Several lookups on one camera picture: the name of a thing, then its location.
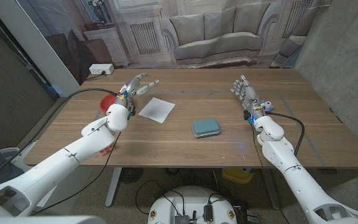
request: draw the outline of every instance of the wall mural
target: wall mural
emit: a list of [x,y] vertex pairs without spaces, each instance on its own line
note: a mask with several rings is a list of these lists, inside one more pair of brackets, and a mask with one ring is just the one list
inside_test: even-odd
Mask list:
[[303,45],[318,7],[330,3],[17,1],[80,84],[93,63],[115,68],[286,67]]

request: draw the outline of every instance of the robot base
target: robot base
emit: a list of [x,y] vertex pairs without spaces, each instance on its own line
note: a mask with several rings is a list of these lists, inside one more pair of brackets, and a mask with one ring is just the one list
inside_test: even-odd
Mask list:
[[234,209],[232,205],[222,198],[221,195],[217,194],[211,189],[200,186],[182,186],[173,189],[174,191],[182,194],[185,199],[185,218],[182,218],[183,215],[183,200],[180,195],[175,192],[169,191],[165,196],[175,205],[179,212],[179,216],[172,204],[163,196],[157,199],[152,205],[149,213],[148,224],[156,223],[172,223],[176,224],[177,222],[189,223],[189,219],[193,218],[193,212],[196,211],[196,222],[190,221],[192,223],[211,223],[206,222],[203,218],[204,215],[204,206],[208,204],[208,198],[211,196],[210,201],[212,203],[212,219],[213,223],[237,223],[236,215],[234,214]]

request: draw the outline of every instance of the electrical outlet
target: electrical outlet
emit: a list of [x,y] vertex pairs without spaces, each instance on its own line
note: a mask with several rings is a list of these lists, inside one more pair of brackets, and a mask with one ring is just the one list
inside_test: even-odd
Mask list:
[[102,74],[103,71],[105,71],[106,74],[112,74],[114,67],[112,64],[93,64],[90,66],[89,71],[92,75]]

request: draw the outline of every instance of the teal plastic case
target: teal plastic case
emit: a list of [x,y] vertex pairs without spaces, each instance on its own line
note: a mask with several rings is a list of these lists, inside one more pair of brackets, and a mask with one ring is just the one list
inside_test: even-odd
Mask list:
[[214,136],[219,134],[220,131],[218,122],[216,122],[215,118],[193,122],[193,132],[196,138]]

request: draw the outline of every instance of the robotic arm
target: robotic arm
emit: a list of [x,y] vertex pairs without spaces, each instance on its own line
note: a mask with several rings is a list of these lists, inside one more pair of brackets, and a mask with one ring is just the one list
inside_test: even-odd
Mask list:
[[294,156],[292,144],[284,137],[283,128],[265,115],[255,90],[243,75],[241,79],[234,82],[234,89],[231,91],[251,114],[252,125],[260,132],[257,140],[262,146],[263,155],[283,174],[309,223],[358,223],[358,211],[327,195],[301,165]]
[[108,109],[107,116],[93,121],[81,132],[82,138],[57,151],[26,173],[0,184],[0,217],[28,216],[38,202],[79,164],[100,150],[111,145],[113,134],[125,130],[129,113],[134,115],[132,97],[146,94],[159,81],[156,80],[138,91],[140,74],[125,84],[116,103]]

